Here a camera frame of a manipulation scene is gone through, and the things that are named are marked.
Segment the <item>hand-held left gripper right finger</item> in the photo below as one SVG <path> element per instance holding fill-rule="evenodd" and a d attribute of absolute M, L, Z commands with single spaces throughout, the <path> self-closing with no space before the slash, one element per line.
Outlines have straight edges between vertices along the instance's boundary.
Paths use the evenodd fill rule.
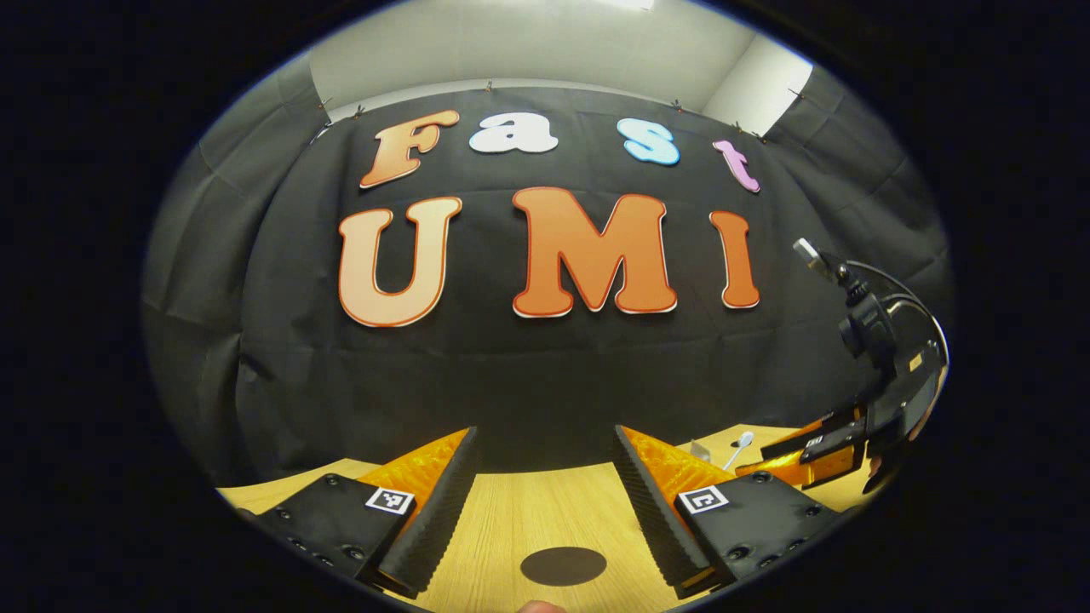
<path fill-rule="evenodd" d="M 732 476 L 620 424 L 615 469 L 651 556 L 681 599 L 753 581 L 844 520 L 770 471 Z"/>

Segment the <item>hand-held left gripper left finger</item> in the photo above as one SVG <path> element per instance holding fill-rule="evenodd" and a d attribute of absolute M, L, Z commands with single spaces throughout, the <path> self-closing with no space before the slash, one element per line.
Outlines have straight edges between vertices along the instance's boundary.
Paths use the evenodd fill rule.
<path fill-rule="evenodd" d="M 413 599 L 429 582 L 479 473 L 468 426 L 358 478 L 319 476 L 255 524 L 350 581 Z"/>

